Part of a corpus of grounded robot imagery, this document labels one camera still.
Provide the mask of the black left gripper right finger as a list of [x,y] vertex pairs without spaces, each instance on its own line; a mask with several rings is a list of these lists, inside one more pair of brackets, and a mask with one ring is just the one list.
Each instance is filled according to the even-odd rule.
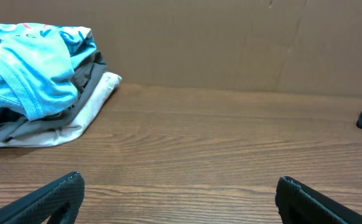
[[286,224],[362,224],[362,215],[289,177],[279,179],[275,203]]

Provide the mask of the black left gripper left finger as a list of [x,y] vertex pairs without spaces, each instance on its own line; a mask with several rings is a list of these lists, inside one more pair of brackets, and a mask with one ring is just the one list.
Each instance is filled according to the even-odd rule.
[[74,224],[85,196],[85,181],[71,172],[0,208],[0,224]]

